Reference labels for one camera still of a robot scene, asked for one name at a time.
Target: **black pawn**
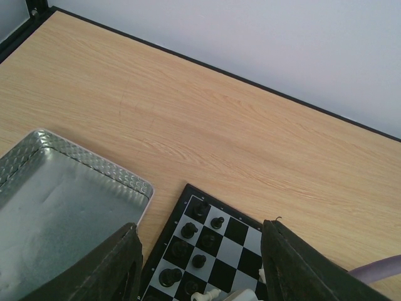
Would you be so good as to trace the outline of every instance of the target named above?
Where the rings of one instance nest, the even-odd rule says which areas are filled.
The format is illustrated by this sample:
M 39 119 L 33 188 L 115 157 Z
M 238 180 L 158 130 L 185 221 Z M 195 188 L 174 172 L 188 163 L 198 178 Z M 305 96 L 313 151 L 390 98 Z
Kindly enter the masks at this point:
M 202 268 L 205 265 L 206 256 L 205 255 L 195 255 L 192 259 L 192 265 L 196 268 Z
M 223 222 L 224 222 L 224 218 L 214 218 L 211 221 L 211 225 L 214 229 L 220 229 Z
M 180 240 L 173 243 L 171 253 L 176 258 L 182 258 L 187 253 L 188 244 L 186 241 Z
M 193 293 L 196 293 L 199 289 L 198 283 L 196 283 L 195 281 L 189 280 L 186 284 L 185 284 L 185 292 L 188 295 L 192 295 Z
M 182 272 L 179 268 L 162 270 L 159 275 L 159 282 L 164 287 L 171 287 L 175 282 L 180 281 Z
M 198 229 L 192 223 L 186 223 L 185 226 L 182 227 L 182 229 L 181 229 L 181 235 L 184 238 L 191 238 L 197 232 L 198 232 Z
M 210 248 L 215 242 L 216 238 L 213 235 L 205 235 L 202 237 L 202 246 Z
M 206 209 L 209 206 L 207 202 L 200 202 L 194 207 L 194 214 L 197 218 L 201 218 L 206 213 Z

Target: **black square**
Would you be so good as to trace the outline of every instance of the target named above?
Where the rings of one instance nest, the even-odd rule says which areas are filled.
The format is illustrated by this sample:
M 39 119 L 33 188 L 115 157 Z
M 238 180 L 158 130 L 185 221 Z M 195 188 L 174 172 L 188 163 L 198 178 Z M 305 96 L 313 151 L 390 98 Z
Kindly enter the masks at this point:
M 224 236 L 243 246 L 245 243 L 246 233 L 248 233 L 248 226 L 246 224 L 243 224 L 234 218 L 230 218 Z
M 226 293 L 231 292 L 232 283 L 236 276 L 236 269 L 225 264 L 216 258 L 211 275 L 209 277 L 209 283 L 217 288 L 220 288 Z
M 149 285 L 148 290 L 146 291 L 146 294 L 143 296 L 142 300 L 146 300 L 147 297 L 155 297 L 156 299 L 163 301 L 173 301 L 173 297 L 170 297 L 166 293 L 161 292 L 151 285 Z
M 213 235 L 215 237 L 215 239 L 216 239 L 215 242 L 213 243 L 213 245 L 210 248 L 206 248 L 202 244 L 202 238 L 205 235 Z M 216 257 L 217 253 L 219 252 L 219 248 L 220 248 L 220 244 L 221 244 L 222 239 L 223 239 L 222 235 L 220 235 L 219 233 L 217 233 L 217 232 L 209 229 L 208 227 L 204 226 L 202 231 L 201 231 L 201 233 L 200 233 L 200 235 L 199 235 L 198 241 L 196 242 L 196 247 L 201 249 L 202 251 L 205 251 L 206 253 L 212 255 L 213 257 Z
M 268 301 L 269 296 L 268 296 L 268 287 L 266 284 L 258 281 L 258 284 L 256 285 L 255 289 L 255 294 L 260 301 Z
M 169 246 L 167 247 L 167 250 L 166 250 L 163 258 L 166 259 L 168 262 L 171 262 L 172 264 L 185 270 L 185 268 L 187 267 L 187 264 L 190 260 L 190 257 L 192 255 L 192 251 L 194 251 L 194 246 L 188 244 L 188 249 L 187 249 L 187 252 L 185 253 L 185 255 L 182 258 L 177 258 L 177 257 L 173 256 L 173 254 L 171 252 L 173 244 L 177 241 L 183 241 L 183 240 L 176 236 L 173 236 L 173 238 L 170 241 Z
M 188 204 L 188 207 L 185 211 L 185 215 L 189 216 L 190 218 L 193 218 L 194 220 L 200 222 L 201 224 L 204 224 L 205 220 L 207 218 L 207 215 L 209 214 L 209 211 L 211 209 L 211 206 L 208 205 L 205 210 L 205 214 L 203 216 L 199 217 L 194 214 L 194 208 L 197 207 L 198 205 L 200 205 L 201 203 L 202 203 L 202 201 L 200 199 L 193 197 Z
M 243 248 L 238 263 L 238 270 L 252 278 L 259 279 L 260 268 L 262 268 L 262 257 L 246 248 Z
M 203 281 L 202 279 L 199 279 L 198 277 L 193 276 L 188 272 L 184 272 L 184 275 L 182 276 L 180 285 L 178 286 L 174 298 L 180 301 L 190 301 L 191 295 L 189 295 L 185 291 L 185 284 L 188 281 L 193 281 L 198 284 L 198 292 L 203 293 L 205 291 L 207 282 Z

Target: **chess board border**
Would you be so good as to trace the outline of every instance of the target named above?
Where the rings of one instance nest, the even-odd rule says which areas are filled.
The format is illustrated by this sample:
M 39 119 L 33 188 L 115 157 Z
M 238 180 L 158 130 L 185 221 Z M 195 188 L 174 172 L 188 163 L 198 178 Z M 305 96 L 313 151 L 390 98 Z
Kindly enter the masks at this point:
M 250 218 L 244 213 L 241 213 L 240 211 L 234 209 L 233 207 L 214 198 L 210 194 L 205 193 L 199 188 L 196 188 L 191 184 L 186 184 L 180 198 L 177 201 L 177 204 L 175 205 L 168 221 L 164 226 L 163 231 L 161 232 L 159 238 L 157 239 L 156 244 L 153 247 L 152 252 L 149 255 L 148 260 L 146 261 L 145 266 L 143 267 L 140 279 L 138 300 L 141 300 L 142 297 L 145 295 L 146 289 L 150 283 L 150 280 L 153 277 L 155 269 L 159 264 L 159 261 L 162 259 L 165 250 L 167 249 L 170 240 L 174 235 L 174 231 L 177 227 L 178 222 L 181 219 L 181 216 L 184 215 L 185 209 L 187 208 L 191 196 L 195 196 L 203 201 L 208 202 L 211 206 L 214 206 L 222 210 L 223 212 L 227 213 L 233 218 L 242 221 L 243 223 L 247 224 L 248 226 L 258 231 L 262 230 L 262 224 L 260 222 Z

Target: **wood grain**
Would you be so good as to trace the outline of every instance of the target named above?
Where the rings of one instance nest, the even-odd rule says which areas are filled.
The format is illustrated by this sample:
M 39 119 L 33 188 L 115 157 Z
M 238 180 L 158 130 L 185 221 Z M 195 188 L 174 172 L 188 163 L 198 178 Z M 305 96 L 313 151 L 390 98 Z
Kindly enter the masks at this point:
M 0 153 L 38 127 L 155 186 L 145 258 L 187 182 L 346 269 L 401 253 L 399 142 L 63 13 L 0 65 Z

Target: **white chess piece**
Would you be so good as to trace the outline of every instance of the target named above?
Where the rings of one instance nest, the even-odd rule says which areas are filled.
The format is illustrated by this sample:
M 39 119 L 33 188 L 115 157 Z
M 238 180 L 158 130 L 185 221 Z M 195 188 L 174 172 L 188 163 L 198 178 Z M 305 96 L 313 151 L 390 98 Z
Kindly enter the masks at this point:
M 224 301 L 258 301 L 258 298 L 253 290 L 247 288 L 246 290 L 237 290 Z
M 201 293 L 193 293 L 191 296 L 191 301 L 211 301 L 219 296 L 221 290 L 216 288 L 212 289 L 210 292 L 205 293 L 204 295 Z

